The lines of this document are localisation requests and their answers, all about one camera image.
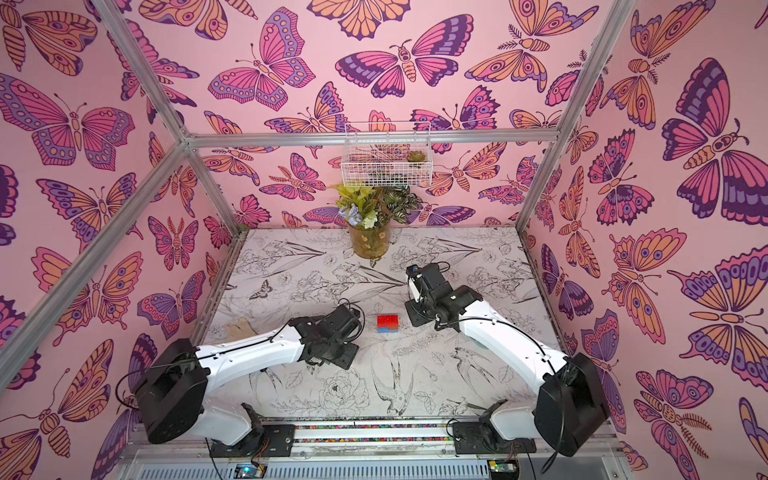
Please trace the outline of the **red lego brick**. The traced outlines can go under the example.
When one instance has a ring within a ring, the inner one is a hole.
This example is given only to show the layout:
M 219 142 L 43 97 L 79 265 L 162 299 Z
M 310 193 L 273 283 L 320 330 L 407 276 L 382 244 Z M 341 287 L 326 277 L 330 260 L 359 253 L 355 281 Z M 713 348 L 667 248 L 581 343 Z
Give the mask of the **red lego brick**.
M 395 327 L 399 328 L 399 316 L 398 315 L 378 315 L 377 327 Z

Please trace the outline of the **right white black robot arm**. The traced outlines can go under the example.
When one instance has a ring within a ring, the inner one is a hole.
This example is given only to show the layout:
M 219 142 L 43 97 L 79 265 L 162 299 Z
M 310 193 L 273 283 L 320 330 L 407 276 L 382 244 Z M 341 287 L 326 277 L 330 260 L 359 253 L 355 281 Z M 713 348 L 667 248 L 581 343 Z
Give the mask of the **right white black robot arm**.
M 541 439 L 557 455 L 572 457 L 610 416 L 595 363 L 550 348 L 502 316 L 467 286 L 430 288 L 415 280 L 405 303 L 414 326 L 453 329 L 503 360 L 536 394 L 527 407 L 504 401 L 481 424 L 494 440 Z

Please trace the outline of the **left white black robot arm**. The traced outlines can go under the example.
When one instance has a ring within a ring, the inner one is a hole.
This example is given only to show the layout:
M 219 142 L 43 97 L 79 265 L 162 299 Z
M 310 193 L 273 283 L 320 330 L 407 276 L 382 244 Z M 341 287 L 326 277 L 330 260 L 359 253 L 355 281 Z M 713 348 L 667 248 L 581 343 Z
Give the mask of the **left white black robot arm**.
M 165 444 L 197 437 L 225 453 L 251 454 L 266 442 L 254 408 L 226 407 L 214 399 L 223 386 L 262 370 L 292 363 L 351 367 L 359 350 L 365 316 L 350 303 L 330 313 L 288 320 L 265 334 L 228 343 L 195 346 L 182 338 L 171 343 L 149 367 L 137 370 L 131 391 L 137 400 L 147 440 Z

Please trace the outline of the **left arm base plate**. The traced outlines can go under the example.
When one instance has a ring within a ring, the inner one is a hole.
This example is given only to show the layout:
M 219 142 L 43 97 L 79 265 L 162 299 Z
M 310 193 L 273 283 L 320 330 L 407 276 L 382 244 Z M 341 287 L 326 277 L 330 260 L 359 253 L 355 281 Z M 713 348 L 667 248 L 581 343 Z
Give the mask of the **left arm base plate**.
M 263 425 L 233 446 L 214 440 L 211 452 L 214 458 L 287 458 L 292 452 L 295 433 L 294 424 Z

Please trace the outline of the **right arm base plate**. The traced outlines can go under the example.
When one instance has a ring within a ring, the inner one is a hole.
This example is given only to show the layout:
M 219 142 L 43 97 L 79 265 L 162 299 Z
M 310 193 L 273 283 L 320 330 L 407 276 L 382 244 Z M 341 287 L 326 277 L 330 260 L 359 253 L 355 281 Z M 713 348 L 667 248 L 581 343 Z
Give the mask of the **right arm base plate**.
M 536 443 L 531 438 L 505 440 L 489 425 L 480 422 L 452 421 L 446 432 L 453 438 L 454 450 L 459 455 L 501 455 L 536 453 Z

